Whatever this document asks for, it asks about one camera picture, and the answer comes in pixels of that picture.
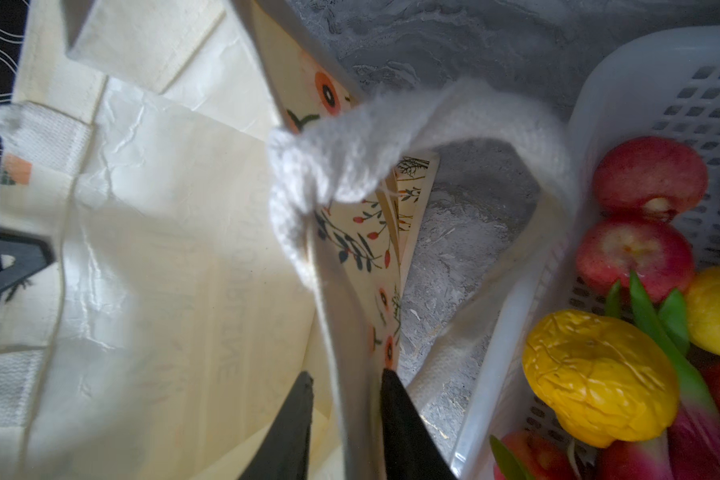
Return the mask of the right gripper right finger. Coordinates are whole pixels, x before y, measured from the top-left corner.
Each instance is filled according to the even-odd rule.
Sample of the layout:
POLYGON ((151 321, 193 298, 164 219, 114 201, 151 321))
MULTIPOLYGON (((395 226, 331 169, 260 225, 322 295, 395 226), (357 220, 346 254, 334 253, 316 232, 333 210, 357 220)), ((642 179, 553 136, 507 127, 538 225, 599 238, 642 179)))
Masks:
POLYGON ((455 480, 393 370, 383 371, 380 399, 386 477, 455 480))

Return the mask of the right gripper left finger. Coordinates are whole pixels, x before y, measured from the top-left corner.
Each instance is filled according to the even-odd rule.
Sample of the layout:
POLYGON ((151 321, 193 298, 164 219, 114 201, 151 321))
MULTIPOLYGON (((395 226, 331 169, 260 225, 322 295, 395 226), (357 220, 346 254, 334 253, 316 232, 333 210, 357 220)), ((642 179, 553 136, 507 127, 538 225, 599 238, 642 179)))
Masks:
POLYGON ((313 379, 302 371, 239 480, 308 478, 313 402, 313 379))

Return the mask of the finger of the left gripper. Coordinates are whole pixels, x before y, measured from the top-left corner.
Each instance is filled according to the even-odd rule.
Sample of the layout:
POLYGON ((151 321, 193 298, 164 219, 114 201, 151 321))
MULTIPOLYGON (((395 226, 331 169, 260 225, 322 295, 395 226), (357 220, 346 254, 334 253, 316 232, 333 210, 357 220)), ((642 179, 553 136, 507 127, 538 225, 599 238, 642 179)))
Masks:
POLYGON ((55 254, 43 240, 0 233, 0 295, 54 261, 55 254))

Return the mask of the yellow pear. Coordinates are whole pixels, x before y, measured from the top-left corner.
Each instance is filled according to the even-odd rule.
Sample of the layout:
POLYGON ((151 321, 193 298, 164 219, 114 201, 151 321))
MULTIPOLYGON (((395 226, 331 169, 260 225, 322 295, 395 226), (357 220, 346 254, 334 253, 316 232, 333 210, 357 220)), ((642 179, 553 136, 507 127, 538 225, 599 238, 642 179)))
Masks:
POLYGON ((526 337, 522 369, 562 428, 595 448, 652 440, 677 416, 673 365, 623 320, 572 309, 548 314, 526 337))

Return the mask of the floral canvas grocery bag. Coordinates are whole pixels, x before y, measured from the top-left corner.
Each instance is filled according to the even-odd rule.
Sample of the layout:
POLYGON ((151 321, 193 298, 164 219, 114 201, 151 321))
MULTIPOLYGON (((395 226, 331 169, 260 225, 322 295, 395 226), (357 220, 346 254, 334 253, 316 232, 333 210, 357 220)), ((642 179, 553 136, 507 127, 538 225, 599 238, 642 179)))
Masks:
POLYGON ((435 148, 542 196, 414 377, 423 406, 575 211, 560 121, 481 80, 364 95, 282 1, 0 1, 0 479, 238 478, 296 377, 310 479, 385 477, 380 390, 435 148))

